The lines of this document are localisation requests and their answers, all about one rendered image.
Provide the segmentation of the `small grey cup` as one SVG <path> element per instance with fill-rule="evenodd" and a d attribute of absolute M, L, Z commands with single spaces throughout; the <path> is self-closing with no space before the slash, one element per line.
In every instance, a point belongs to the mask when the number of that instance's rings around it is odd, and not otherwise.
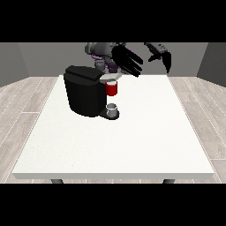
<path fill-rule="evenodd" d="M 109 103 L 106 106 L 106 110 L 108 117 L 115 117 L 117 115 L 117 105 L 115 103 Z"/>

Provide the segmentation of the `pale grey machine lid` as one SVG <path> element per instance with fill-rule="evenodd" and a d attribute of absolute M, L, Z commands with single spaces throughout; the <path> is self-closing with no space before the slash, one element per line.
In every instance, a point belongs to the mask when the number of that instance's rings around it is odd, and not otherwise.
<path fill-rule="evenodd" d="M 121 77 L 122 77 L 121 73 L 104 74 L 100 77 L 100 82 L 105 83 L 105 82 L 117 81 Z"/>

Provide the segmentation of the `black coffee machine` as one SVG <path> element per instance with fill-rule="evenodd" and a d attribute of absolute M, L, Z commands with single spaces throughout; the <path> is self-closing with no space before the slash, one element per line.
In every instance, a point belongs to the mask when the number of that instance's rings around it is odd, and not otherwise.
<path fill-rule="evenodd" d="M 105 83 L 100 77 L 105 73 L 86 66 L 69 66 L 64 73 L 64 84 L 70 108 L 84 117 L 104 117 L 108 120 L 119 118 L 108 117 L 106 106 L 107 97 Z"/>

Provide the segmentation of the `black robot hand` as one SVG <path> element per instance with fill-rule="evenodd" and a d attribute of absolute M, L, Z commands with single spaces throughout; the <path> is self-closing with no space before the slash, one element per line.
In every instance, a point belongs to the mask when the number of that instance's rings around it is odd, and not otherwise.
<path fill-rule="evenodd" d="M 128 48 L 122 45 L 114 47 L 111 51 L 112 59 L 125 72 L 138 77 L 142 71 L 140 65 L 143 60 Z"/>
<path fill-rule="evenodd" d="M 152 62 L 154 60 L 161 59 L 163 65 L 165 66 L 166 72 L 170 72 L 171 68 L 171 54 L 166 50 L 157 54 L 153 54 L 148 61 Z"/>

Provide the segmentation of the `red pod holder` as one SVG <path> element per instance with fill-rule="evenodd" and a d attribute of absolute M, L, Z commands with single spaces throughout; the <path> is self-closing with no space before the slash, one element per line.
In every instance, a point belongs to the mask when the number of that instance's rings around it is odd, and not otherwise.
<path fill-rule="evenodd" d="M 114 96 L 117 94 L 117 82 L 110 81 L 105 83 L 106 95 Z"/>

